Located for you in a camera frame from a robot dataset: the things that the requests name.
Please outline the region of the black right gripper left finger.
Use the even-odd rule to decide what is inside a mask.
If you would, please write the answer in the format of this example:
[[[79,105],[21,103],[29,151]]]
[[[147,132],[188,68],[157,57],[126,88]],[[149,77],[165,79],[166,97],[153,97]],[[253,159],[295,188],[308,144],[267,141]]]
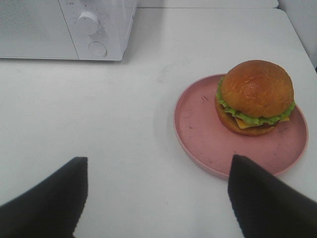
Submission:
[[[72,238],[88,197],[88,159],[75,157],[0,207],[2,238]]]

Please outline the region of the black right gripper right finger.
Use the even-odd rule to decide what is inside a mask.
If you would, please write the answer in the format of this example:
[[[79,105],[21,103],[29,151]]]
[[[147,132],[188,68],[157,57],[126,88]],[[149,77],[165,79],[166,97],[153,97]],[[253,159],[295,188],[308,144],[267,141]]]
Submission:
[[[248,157],[233,156],[228,195],[246,238],[317,236],[317,203]]]

